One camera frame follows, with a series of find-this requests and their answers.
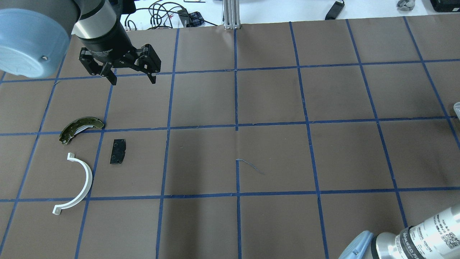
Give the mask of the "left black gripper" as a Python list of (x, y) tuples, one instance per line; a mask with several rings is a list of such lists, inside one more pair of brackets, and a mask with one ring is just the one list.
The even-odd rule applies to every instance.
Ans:
[(152, 84), (161, 70), (161, 59), (150, 44), (136, 48), (123, 27), (113, 27), (106, 35), (95, 39), (79, 38), (84, 47), (79, 61), (90, 75), (99, 75), (117, 84), (113, 69), (130, 68), (147, 75)]

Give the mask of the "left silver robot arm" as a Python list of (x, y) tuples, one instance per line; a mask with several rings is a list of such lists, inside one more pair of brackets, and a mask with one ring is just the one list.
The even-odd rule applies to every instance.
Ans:
[(144, 73), (152, 84), (161, 60), (150, 44), (133, 46), (120, 22), (133, 14), (133, 0), (2, 0), (0, 8), (0, 67), (12, 75), (46, 78), (67, 54), (70, 36), (84, 45), (78, 59), (90, 75), (113, 85), (113, 69)]

